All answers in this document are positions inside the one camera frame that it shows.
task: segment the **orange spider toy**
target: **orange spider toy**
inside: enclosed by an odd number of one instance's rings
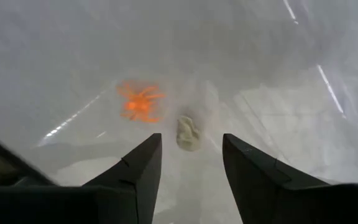
[[[152,99],[164,97],[164,94],[149,95],[146,93],[158,90],[157,86],[150,86],[141,91],[139,94],[135,94],[134,90],[128,83],[124,84],[124,87],[119,86],[117,88],[118,93],[127,98],[127,102],[124,104],[124,109],[127,112],[122,113],[121,116],[129,118],[132,121],[140,119],[143,122],[156,123],[160,118],[150,118],[149,115],[154,111],[153,105],[155,104]]]

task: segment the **gray floor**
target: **gray floor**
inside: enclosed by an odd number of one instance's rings
[[[119,116],[125,79],[160,85],[162,122]],[[199,151],[175,144],[182,113]],[[157,132],[156,224],[241,222],[223,133],[358,182],[358,0],[0,0],[1,142],[81,185]]]

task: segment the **orange spider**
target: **orange spider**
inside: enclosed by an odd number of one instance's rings
[[[145,95],[150,91],[158,90],[157,86],[147,87],[139,94],[135,94],[134,90],[132,90],[128,83],[125,83],[124,87],[125,88],[119,86],[117,88],[118,93],[128,99],[128,101],[124,104],[124,109],[128,111],[122,113],[121,116],[127,117],[132,121],[135,121],[137,118],[139,118],[143,122],[150,123],[156,123],[160,120],[160,118],[150,118],[149,114],[155,109],[154,107],[152,107],[155,104],[152,99],[164,97],[164,94],[149,96]]]

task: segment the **white surface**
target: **white surface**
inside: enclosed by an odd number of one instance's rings
[[[119,116],[126,78],[160,84],[161,123]],[[199,151],[175,144],[183,112],[203,129]],[[156,224],[240,223],[223,133],[358,182],[358,1],[0,0],[1,142],[80,185],[152,133]]]

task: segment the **white line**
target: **white line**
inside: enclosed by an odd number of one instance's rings
[[[324,82],[325,82],[325,84],[327,86],[327,89],[328,89],[329,93],[331,94],[332,98],[335,101],[336,107],[338,108],[339,112],[341,112],[343,114],[344,112],[343,112],[342,106],[339,104],[338,99],[336,98],[336,95],[334,93],[334,90],[331,87],[331,85],[329,84],[327,76],[323,71],[323,68],[321,68],[321,65],[317,65],[317,68],[318,68],[318,70],[319,70],[319,72],[321,74],[321,77],[323,78],[323,80],[324,80]]]
[[[104,134],[106,134],[105,131],[103,131],[102,133],[100,133],[96,138],[98,138],[98,137],[100,137],[100,136],[102,136],[102,135],[104,135]]]
[[[291,9],[291,7],[290,7],[290,5],[288,3],[288,0],[283,0],[283,1],[284,1],[285,6],[287,7],[288,12],[290,13],[292,19],[295,20],[296,19],[295,14],[293,13],[293,11]]]

